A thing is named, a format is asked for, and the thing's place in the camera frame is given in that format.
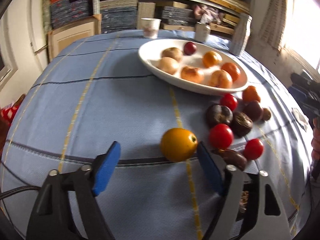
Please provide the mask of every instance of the paper cup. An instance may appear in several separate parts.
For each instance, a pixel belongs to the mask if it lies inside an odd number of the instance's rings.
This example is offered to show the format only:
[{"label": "paper cup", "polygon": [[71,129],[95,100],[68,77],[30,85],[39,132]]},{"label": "paper cup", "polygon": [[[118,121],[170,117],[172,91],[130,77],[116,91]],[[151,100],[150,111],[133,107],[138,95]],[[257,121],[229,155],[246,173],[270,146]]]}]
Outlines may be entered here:
[{"label": "paper cup", "polygon": [[158,37],[160,19],[142,18],[143,37],[147,39],[156,39]]}]

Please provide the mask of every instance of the silver bottle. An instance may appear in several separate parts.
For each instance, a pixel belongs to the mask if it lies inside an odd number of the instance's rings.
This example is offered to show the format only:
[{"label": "silver bottle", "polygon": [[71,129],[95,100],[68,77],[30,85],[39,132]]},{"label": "silver bottle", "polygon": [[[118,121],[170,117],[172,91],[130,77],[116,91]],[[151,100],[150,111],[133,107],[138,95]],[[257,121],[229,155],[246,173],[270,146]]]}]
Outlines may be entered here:
[{"label": "silver bottle", "polygon": [[196,24],[195,40],[198,42],[206,42],[210,31],[209,25],[198,22]]},{"label": "silver bottle", "polygon": [[241,57],[244,52],[250,36],[251,21],[252,17],[250,15],[245,13],[240,14],[240,22],[236,26],[235,33],[233,34],[229,47],[229,52],[233,55]]}]

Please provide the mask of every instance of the tablecloth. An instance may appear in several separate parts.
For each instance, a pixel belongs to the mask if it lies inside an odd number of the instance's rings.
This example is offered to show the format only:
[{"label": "tablecloth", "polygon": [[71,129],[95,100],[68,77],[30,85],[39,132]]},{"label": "tablecloth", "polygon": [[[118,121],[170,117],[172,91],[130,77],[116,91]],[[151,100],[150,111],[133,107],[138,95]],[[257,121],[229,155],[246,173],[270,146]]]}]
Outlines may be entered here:
[{"label": "tablecloth", "polygon": [[[193,35],[160,31],[158,39],[191,40]],[[21,105],[2,161],[28,183],[41,186],[51,169],[75,171],[116,140],[122,147],[121,160],[107,189],[97,197],[115,238],[201,239],[219,196],[196,157],[170,163],[158,144],[163,133],[181,121],[208,146],[203,115],[220,98],[173,87],[152,75],[138,58],[139,47],[148,41],[140,30],[122,31],[78,40],[60,52]],[[206,45],[226,53],[246,70],[262,105],[272,112],[270,121],[255,124],[231,148],[242,150],[248,140],[262,139],[264,154],[250,162],[246,171],[268,171],[295,234],[310,212],[306,185],[312,131],[304,131],[297,123],[292,115],[292,108],[299,109],[297,103],[257,60],[248,53],[241,58],[229,54],[229,41],[216,36],[210,36]],[[3,166],[0,178],[3,191],[23,186]],[[5,200],[6,213],[22,235],[36,196],[29,191]],[[69,196],[76,225],[85,235],[75,195],[70,192]],[[235,224],[230,236],[238,228]]]}]

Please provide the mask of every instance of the white plate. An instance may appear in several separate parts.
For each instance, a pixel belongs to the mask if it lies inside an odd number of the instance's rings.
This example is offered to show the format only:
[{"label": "white plate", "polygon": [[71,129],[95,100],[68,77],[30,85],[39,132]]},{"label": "white plate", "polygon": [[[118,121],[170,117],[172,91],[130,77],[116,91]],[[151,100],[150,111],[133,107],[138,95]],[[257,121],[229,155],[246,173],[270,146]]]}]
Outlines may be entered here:
[{"label": "white plate", "polygon": [[[154,40],[149,41],[143,44],[138,51],[139,58],[143,62],[143,64],[150,70],[155,76],[158,78],[167,81],[168,83],[183,88],[185,90],[189,90],[192,92],[204,94],[204,95],[224,95],[224,94],[232,94],[239,91],[243,91],[248,87],[248,77],[245,71],[238,63],[236,63],[233,59],[228,57],[223,52],[210,48],[209,46],[196,43],[197,52],[191,56],[183,56],[182,61],[180,62],[180,69],[175,73],[175,75],[170,75],[160,69],[157,68],[158,61],[160,60],[161,52],[164,49],[176,47],[183,51],[183,46],[188,41],[185,40],[174,40],[174,39],[162,39],[162,40]],[[218,52],[222,57],[223,65],[226,62],[232,62],[238,66],[240,69],[240,77],[239,79],[233,83],[232,88],[230,89],[223,89],[223,88],[215,88],[207,86],[210,76],[212,72],[220,69],[220,66],[213,66],[211,68],[204,68],[202,63],[202,56],[208,51],[215,51]],[[204,81],[201,84],[193,83],[187,80],[180,78],[180,71],[184,66],[192,66],[201,68],[204,71]]]}]

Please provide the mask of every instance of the metal screw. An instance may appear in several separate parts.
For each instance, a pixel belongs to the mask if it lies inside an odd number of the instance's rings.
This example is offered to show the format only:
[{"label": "metal screw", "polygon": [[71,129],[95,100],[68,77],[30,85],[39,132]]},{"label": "metal screw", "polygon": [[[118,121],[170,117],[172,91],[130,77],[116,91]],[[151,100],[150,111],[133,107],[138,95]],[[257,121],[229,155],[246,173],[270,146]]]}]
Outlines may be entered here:
[{"label": "metal screw", "polygon": [[259,171],[262,177],[268,177],[268,173],[266,171]]},{"label": "metal screw", "polygon": [[58,171],[57,170],[52,170],[49,172],[49,176],[56,176],[58,175]]},{"label": "metal screw", "polygon": [[81,171],[89,171],[91,170],[91,165],[86,164],[81,167]]},{"label": "metal screw", "polygon": [[237,168],[234,165],[227,165],[227,170],[228,171],[236,171]]}]

